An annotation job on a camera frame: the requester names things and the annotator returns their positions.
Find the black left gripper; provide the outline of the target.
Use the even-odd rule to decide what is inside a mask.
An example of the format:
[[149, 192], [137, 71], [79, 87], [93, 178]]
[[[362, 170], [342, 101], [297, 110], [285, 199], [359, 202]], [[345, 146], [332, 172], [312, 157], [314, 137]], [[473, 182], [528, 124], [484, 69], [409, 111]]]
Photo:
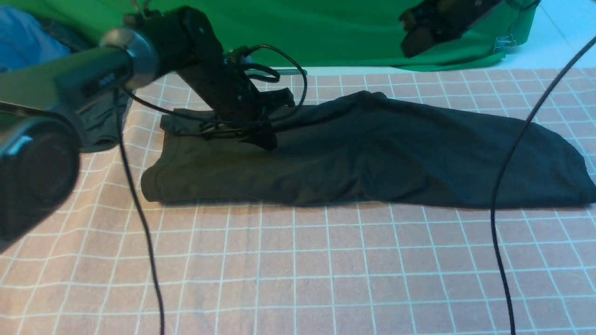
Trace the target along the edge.
[[296, 105], [290, 89], [260, 92], [242, 70], [201, 70], [200, 97], [214, 113], [200, 126], [202, 138], [234, 137], [266, 151], [278, 147], [270, 115]]

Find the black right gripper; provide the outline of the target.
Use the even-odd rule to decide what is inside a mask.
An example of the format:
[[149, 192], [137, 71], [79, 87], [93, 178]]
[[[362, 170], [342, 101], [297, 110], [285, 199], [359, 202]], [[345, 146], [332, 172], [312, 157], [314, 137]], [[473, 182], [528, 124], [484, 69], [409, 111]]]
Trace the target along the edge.
[[459, 40], [501, 3], [501, 0], [424, 0], [405, 9], [400, 15], [406, 33], [401, 51], [411, 59], [436, 45]]

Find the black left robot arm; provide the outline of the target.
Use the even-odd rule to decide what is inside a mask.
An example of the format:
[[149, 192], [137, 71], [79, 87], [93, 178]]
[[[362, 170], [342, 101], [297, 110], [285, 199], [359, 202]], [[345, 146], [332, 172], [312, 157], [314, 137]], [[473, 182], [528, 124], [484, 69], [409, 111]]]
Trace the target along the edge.
[[106, 33], [100, 46], [1, 75], [1, 250], [4, 252], [68, 199], [88, 137], [80, 114], [110, 94], [117, 127], [119, 92], [177, 73], [211, 113], [162, 109], [200, 123], [200, 136], [232, 136], [272, 151], [272, 127], [294, 115], [290, 89], [261, 92], [279, 72], [244, 59], [262, 45], [226, 53], [206, 14], [184, 6], [165, 13], [148, 2]]

